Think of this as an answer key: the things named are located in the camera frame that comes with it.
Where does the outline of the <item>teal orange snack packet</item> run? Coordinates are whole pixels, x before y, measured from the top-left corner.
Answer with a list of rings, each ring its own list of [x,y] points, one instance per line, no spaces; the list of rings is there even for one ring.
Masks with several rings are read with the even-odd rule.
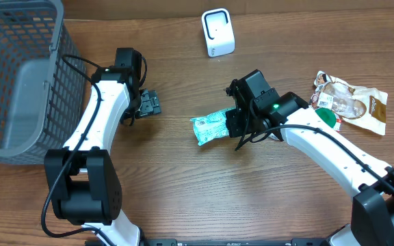
[[[228,137],[228,129],[226,126],[226,112],[231,108],[222,109],[206,116],[192,118],[190,122],[193,124],[194,134],[198,140],[198,145],[202,146],[214,139]]]

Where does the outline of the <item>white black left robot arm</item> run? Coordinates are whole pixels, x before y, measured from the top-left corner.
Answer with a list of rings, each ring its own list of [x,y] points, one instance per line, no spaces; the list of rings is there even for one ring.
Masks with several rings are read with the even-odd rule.
[[[142,229],[122,210],[122,187],[110,157],[119,124],[161,113],[158,95],[144,89],[147,63],[133,48],[119,48],[114,65],[97,66],[86,110],[73,134],[44,157],[49,193],[40,222],[63,238],[92,232],[99,245],[148,245]]]

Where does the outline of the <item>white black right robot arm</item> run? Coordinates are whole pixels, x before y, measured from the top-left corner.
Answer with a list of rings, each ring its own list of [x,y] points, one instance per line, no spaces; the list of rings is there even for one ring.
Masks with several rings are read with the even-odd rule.
[[[232,80],[235,100],[226,127],[238,147],[274,135],[310,157],[352,199],[352,216],[319,245],[394,246],[394,167],[362,151],[330,128],[293,92],[279,96],[260,70]]]

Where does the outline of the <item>beige brown snack bag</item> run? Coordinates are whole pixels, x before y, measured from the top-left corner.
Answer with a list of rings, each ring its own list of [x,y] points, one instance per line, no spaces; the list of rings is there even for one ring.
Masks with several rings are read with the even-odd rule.
[[[312,108],[331,110],[339,119],[384,136],[388,94],[375,87],[350,85],[319,71],[313,82]]]

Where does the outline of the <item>red snack stick packet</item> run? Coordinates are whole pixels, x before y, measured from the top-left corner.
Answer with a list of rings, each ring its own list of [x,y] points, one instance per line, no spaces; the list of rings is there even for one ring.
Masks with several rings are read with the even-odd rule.
[[[335,125],[333,126],[333,129],[334,129],[335,131],[339,132],[339,131],[340,131],[340,128],[341,128],[341,123],[342,123],[342,120],[341,120],[340,118],[337,118],[337,119],[336,119],[336,123],[335,123]]]

